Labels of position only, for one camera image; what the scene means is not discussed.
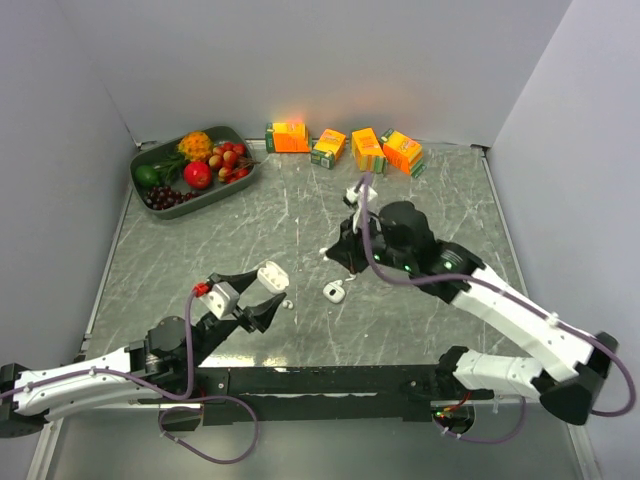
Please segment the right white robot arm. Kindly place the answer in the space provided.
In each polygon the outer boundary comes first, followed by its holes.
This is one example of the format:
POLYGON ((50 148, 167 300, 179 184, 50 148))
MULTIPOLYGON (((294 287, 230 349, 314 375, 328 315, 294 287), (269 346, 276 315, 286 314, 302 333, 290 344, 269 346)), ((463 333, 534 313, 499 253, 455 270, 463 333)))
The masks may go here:
POLYGON ((438 390, 448 398, 488 390, 537 400, 556 418, 583 425, 607 379, 615 338, 577 330, 513 289, 477 255, 438 240, 426 216, 409 201, 379 213, 346 199, 353 214, 340 225, 338 241, 325 255, 355 275, 367 268, 403 272, 397 285, 411 285, 465 311, 500 332, 523 357, 488 355, 452 347, 441 356, 438 390))

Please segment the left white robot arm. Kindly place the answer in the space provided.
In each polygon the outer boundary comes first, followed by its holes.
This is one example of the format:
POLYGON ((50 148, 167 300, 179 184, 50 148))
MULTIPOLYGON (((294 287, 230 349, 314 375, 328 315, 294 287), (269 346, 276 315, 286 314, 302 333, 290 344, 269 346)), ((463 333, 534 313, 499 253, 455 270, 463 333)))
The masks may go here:
POLYGON ((265 332, 285 300, 289 276, 270 263, 236 275, 211 274, 188 299, 206 313, 159 321, 136 342, 58 368, 1 369, 1 435, 37 433, 59 418, 99 406, 165 398, 185 402, 198 387, 196 369, 238 328, 265 332))

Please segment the white oval earbud case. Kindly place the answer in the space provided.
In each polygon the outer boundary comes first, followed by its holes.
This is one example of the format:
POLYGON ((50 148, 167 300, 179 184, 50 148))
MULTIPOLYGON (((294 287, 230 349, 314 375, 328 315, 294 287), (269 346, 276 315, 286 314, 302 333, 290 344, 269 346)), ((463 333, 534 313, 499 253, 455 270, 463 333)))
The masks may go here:
POLYGON ((257 280, 272 294, 283 293, 290 285, 288 273, 271 260, 267 260, 258 269, 257 280))

